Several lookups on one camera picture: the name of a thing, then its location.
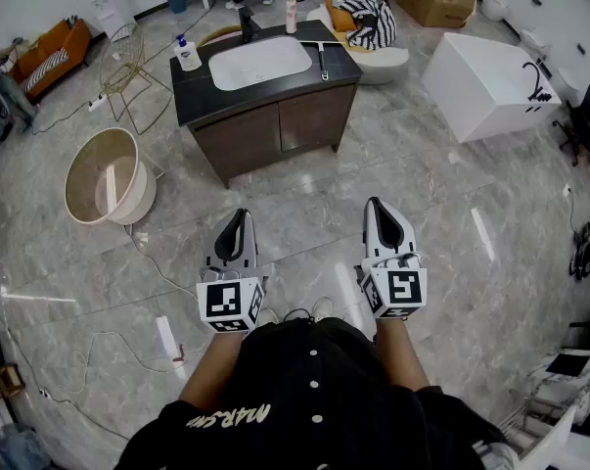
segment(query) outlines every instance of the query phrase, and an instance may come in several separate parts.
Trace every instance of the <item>soap dispenser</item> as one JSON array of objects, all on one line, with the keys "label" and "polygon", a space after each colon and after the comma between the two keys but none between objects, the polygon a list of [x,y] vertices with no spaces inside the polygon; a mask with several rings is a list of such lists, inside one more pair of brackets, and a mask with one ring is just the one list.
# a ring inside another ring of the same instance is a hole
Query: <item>soap dispenser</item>
[{"label": "soap dispenser", "polygon": [[175,47],[174,51],[181,65],[181,69],[183,71],[192,71],[200,68],[201,59],[199,59],[199,54],[197,54],[195,42],[186,42],[183,34],[177,35],[177,40],[179,40],[179,44]]}]

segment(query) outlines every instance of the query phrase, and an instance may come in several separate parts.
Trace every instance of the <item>striped cushion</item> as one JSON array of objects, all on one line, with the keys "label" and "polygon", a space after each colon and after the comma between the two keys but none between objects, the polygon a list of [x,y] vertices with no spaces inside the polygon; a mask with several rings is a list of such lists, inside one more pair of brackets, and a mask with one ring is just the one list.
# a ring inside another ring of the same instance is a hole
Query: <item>striped cushion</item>
[{"label": "striped cushion", "polygon": [[33,71],[27,80],[21,84],[21,89],[23,92],[25,94],[29,92],[35,87],[36,83],[44,78],[44,75],[47,74],[47,72],[51,71],[57,65],[65,63],[66,61],[68,61],[68,52],[64,48],[54,52],[42,65]]}]

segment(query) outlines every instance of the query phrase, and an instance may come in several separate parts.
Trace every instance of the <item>white bathtub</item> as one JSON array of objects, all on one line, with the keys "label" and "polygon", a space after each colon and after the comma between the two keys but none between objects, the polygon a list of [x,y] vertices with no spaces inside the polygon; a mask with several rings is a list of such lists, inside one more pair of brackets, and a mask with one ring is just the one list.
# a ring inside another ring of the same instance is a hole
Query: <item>white bathtub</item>
[{"label": "white bathtub", "polygon": [[458,141],[472,141],[534,126],[560,104],[540,71],[540,94],[528,101],[536,71],[527,53],[514,45],[458,33],[444,33],[423,75],[423,83]]}]

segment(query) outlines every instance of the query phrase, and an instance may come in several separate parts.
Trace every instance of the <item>marble floor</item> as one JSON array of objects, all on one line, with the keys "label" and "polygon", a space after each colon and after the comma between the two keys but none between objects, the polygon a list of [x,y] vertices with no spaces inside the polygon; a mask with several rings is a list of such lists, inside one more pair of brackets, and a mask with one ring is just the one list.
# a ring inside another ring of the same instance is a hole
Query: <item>marble floor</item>
[{"label": "marble floor", "polygon": [[[238,16],[225,0],[187,34],[200,40]],[[323,0],[298,4],[299,19]],[[270,8],[249,0],[262,26],[282,24],[284,0]],[[566,338],[567,324],[590,312],[590,278],[567,275],[570,204],[575,226],[590,220],[590,176],[558,150],[561,134],[545,123],[457,144],[420,76],[444,29],[422,28],[396,5],[398,44],[410,60],[396,81],[357,91],[340,151],[329,148],[272,165],[223,188],[171,104],[138,136],[166,174],[152,210],[136,224],[140,249],[166,277],[192,287],[199,279],[206,232],[237,207],[251,210],[262,268],[270,275],[267,304],[283,316],[330,297],[336,316],[369,336],[352,266],[363,257],[362,209],[380,196],[409,216],[429,270],[429,304],[408,328],[431,380],[497,421],[513,405],[526,372]],[[173,15],[141,21],[146,56],[155,54],[203,12],[200,0]],[[510,31],[480,14],[461,33],[514,43]],[[98,58],[41,102],[37,127],[70,113],[100,90]],[[170,84],[172,48],[147,69]],[[138,122],[162,106],[156,89],[138,103]],[[37,135],[12,134],[0,144],[0,339],[20,365],[26,393],[14,398],[21,421],[35,427],[51,456],[68,469],[112,468],[125,440],[102,431],[67,404],[72,399],[99,423],[131,437],[179,394],[210,339],[196,303],[161,280],[113,224],[84,227],[68,217],[65,176],[77,149],[97,131],[120,125],[107,106],[80,111]],[[87,385],[82,359],[95,332],[116,331],[142,363],[169,370],[156,319],[166,316],[187,362],[174,372],[145,370],[114,335],[94,342]]]}]

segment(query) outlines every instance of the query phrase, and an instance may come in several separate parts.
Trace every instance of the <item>cardboard box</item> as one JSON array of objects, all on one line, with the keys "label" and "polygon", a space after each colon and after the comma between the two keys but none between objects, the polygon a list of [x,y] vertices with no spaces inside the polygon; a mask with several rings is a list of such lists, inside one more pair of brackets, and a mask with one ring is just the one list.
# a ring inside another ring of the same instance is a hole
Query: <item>cardboard box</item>
[{"label": "cardboard box", "polygon": [[423,26],[462,27],[475,12],[476,0],[396,0]]}]

